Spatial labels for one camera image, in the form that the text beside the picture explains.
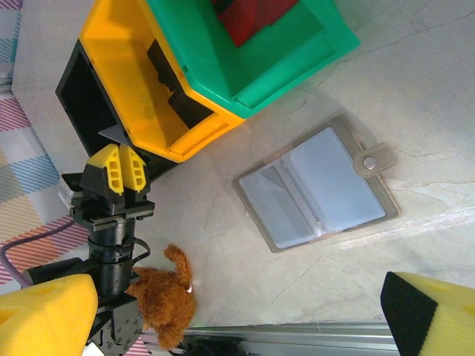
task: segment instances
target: plaid fabric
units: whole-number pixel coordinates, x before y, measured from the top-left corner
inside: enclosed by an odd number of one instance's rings
[[[0,245],[41,234],[71,220],[57,196],[58,182],[59,175],[19,103],[11,93],[3,94],[0,96]],[[82,226],[73,225],[40,241],[16,246],[7,256],[18,270],[24,271],[53,260],[85,259],[87,241],[88,232]],[[19,284],[0,265],[0,294],[17,289]],[[142,340],[127,353],[127,356],[149,355]]]
[[[0,84],[13,76],[22,5],[22,0],[0,0]]]

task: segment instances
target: yellow foam block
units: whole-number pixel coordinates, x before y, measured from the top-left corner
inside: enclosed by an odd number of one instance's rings
[[[97,293],[87,274],[2,295],[0,355],[79,356],[96,310]]]
[[[475,355],[475,289],[389,272],[381,306],[402,356]]]
[[[421,356],[475,355],[475,289],[397,273],[437,303]]]

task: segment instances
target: red object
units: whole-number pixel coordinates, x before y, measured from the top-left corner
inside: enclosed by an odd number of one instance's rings
[[[298,0],[212,0],[217,17],[236,47],[273,24]]]

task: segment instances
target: stuffed dog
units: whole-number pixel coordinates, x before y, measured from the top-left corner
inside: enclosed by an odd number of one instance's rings
[[[155,330],[160,346],[169,350],[183,340],[183,331],[193,319],[196,305],[188,257],[175,245],[169,245],[163,254],[175,263],[176,271],[136,267],[140,280],[127,293],[139,300],[144,325]]]

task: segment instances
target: card holder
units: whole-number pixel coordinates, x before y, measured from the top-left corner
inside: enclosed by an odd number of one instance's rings
[[[385,144],[364,150],[339,116],[233,184],[277,252],[397,217],[379,176],[395,163]]]

